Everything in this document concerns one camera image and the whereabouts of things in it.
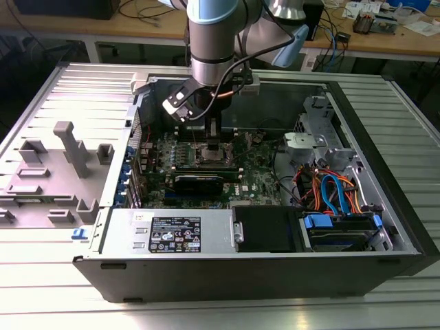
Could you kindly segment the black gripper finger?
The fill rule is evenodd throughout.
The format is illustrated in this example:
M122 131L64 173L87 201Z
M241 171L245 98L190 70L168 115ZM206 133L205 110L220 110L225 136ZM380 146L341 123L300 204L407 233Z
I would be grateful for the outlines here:
M205 132L208 150L218 151L221 141L221 119L205 118Z

